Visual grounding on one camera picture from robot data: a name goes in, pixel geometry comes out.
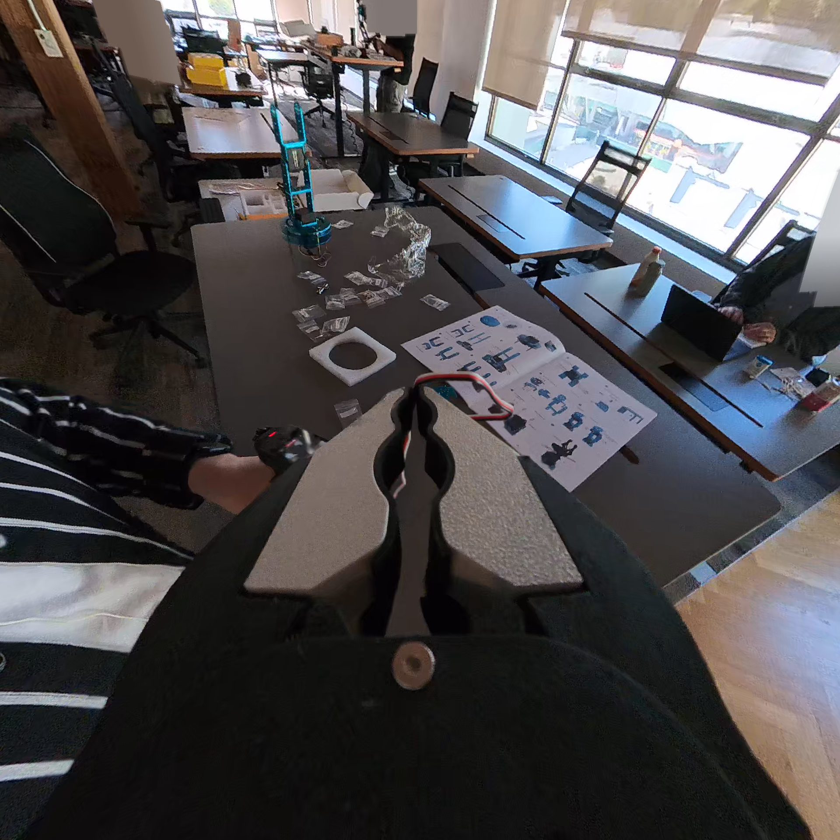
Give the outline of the black servo with striped cable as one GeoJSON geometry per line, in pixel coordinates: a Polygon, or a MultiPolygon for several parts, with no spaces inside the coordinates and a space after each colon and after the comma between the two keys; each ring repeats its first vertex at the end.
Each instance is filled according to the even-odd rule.
{"type": "Polygon", "coordinates": [[[419,375],[413,384],[411,397],[416,405],[417,429],[427,442],[427,459],[425,469],[434,481],[436,487],[444,492],[448,490],[455,479],[455,456],[442,439],[433,430],[432,408],[421,407],[424,399],[422,388],[432,386],[436,382],[468,382],[474,387],[488,394],[491,402],[498,409],[497,413],[485,411],[483,414],[471,414],[469,418],[478,423],[502,422],[514,414],[514,408],[493,390],[488,381],[481,375],[459,369],[452,372],[429,372],[419,375]]]}

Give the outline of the crumpled clear plastic wrap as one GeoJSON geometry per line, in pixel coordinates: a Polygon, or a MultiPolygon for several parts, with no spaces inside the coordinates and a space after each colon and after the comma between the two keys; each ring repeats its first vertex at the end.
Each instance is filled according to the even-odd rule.
{"type": "Polygon", "coordinates": [[[388,205],[384,221],[371,231],[371,245],[377,247],[368,259],[371,277],[393,285],[404,285],[423,277],[432,231],[421,224],[403,205],[388,205]]]}

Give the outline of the white and orange cardboard box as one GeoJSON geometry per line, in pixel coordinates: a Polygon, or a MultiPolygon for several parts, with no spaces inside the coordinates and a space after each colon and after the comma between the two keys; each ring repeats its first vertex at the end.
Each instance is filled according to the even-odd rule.
{"type": "MultiPolygon", "coordinates": [[[[310,173],[310,182],[317,214],[360,211],[369,206],[373,197],[371,189],[354,171],[316,169],[310,173]]],[[[271,188],[283,192],[279,175],[262,179],[234,178],[207,182],[203,189],[206,197],[215,196],[220,199],[229,221],[245,221],[238,214],[240,201],[237,190],[241,187],[271,188]]]]}

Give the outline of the white foam tray insert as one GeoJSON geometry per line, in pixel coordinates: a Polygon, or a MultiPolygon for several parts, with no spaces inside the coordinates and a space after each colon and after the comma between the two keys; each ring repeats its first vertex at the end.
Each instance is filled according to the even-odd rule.
{"type": "Polygon", "coordinates": [[[240,201],[238,214],[242,219],[278,219],[288,216],[286,196],[281,190],[241,187],[237,194],[240,201]]]}

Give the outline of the white foam square with hole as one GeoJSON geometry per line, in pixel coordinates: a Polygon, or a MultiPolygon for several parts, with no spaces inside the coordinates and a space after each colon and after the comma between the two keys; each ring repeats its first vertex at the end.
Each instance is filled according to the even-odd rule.
{"type": "Polygon", "coordinates": [[[347,386],[355,386],[372,375],[382,371],[396,361],[396,353],[372,338],[367,332],[355,327],[336,334],[332,339],[315,346],[309,351],[310,357],[318,362],[327,372],[334,375],[347,386]],[[334,349],[345,344],[358,344],[374,354],[374,360],[365,367],[351,369],[335,363],[331,358],[334,349]]]}

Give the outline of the white hanging tag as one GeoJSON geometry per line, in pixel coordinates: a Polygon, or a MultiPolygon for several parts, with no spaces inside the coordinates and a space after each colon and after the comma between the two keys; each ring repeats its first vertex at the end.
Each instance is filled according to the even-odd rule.
{"type": "Polygon", "coordinates": [[[50,29],[45,25],[39,11],[33,1],[27,1],[30,12],[36,22],[35,36],[41,45],[45,55],[49,58],[62,58],[60,46],[56,41],[56,37],[50,29]]]}

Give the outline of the black laptop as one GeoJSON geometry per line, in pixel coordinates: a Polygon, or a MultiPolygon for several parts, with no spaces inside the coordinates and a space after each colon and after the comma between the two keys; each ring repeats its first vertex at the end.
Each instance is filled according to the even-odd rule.
{"type": "Polygon", "coordinates": [[[660,322],[717,362],[750,350],[739,344],[741,328],[735,321],[676,284],[670,288],[660,322]]]}

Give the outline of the wooden post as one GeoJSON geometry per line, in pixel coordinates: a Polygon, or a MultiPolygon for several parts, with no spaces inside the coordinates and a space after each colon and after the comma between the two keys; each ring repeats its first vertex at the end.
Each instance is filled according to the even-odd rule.
{"type": "Polygon", "coordinates": [[[35,36],[27,2],[2,1],[2,131],[27,125],[90,191],[117,224],[119,244],[145,249],[127,221],[143,211],[140,182],[130,169],[118,127],[103,109],[67,33],[55,2],[34,2],[62,58],[49,58],[35,36]]]}

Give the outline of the black mesh-back chair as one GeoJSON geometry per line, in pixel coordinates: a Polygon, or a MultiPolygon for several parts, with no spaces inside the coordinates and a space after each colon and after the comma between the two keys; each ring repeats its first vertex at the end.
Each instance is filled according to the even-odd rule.
{"type": "Polygon", "coordinates": [[[604,140],[587,173],[577,183],[565,212],[606,236],[612,236],[652,158],[604,140]]]}

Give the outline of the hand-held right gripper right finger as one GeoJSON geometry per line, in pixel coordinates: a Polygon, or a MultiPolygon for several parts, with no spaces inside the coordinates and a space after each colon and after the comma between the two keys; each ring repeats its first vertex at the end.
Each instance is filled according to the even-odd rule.
{"type": "Polygon", "coordinates": [[[435,634],[512,632],[534,596],[580,592],[584,579],[522,459],[427,385],[418,429],[436,494],[421,600],[435,634]]]}

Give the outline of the person's striped black shirt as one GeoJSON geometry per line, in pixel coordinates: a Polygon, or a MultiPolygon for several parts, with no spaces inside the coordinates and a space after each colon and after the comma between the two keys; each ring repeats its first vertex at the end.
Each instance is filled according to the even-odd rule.
{"type": "Polygon", "coordinates": [[[2,797],[50,793],[193,555],[118,497],[195,510],[228,439],[2,377],[2,797]]]}

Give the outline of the yellow box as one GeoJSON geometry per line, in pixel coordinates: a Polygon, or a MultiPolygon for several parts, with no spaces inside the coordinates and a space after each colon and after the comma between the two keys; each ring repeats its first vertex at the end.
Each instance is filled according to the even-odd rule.
{"type": "Polygon", "coordinates": [[[224,55],[189,52],[185,78],[193,86],[228,89],[227,64],[224,55]]]}

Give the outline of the tall standing desk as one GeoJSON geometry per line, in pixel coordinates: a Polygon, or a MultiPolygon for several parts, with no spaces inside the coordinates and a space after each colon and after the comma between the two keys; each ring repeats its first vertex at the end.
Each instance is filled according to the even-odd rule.
{"type": "Polygon", "coordinates": [[[309,43],[304,45],[309,65],[318,69],[318,74],[326,80],[328,98],[332,100],[332,126],[334,130],[334,151],[325,153],[328,159],[342,159],[345,157],[344,124],[349,117],[344,115],[342,76],[346,70],[357,71],[361,74],[362,84],[362,113],[365,117],[372,115],[374,104],[371,97],[371,73],[389,69],[401,69],[400,60],[386,57],[381,52],[368,48],[348,46],[323,46],[309,43]]]}

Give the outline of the beige window blind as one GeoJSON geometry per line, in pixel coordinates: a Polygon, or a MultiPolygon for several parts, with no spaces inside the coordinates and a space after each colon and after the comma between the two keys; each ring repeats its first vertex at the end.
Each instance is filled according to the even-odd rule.
{"type": "Polygon", "coordinates": [[[567,1],[497,1],[482,90],[536,109],[567,6],[567,1]]]}
{"type": "Polygon", "coordinates": [[[838,1],[572,1],[562,35],[675,60],[826,84],[838,1]]]}

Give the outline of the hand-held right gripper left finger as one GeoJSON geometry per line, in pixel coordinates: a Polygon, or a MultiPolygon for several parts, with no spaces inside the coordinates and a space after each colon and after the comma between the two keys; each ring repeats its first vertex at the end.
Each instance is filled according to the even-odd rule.
{"type": "Polygon", "coordinates": [[[352,633],[383,635],[400,579],[412,390],[388,392],[309,459],[245,581],[250,595],[330,605],[352,633]]]}

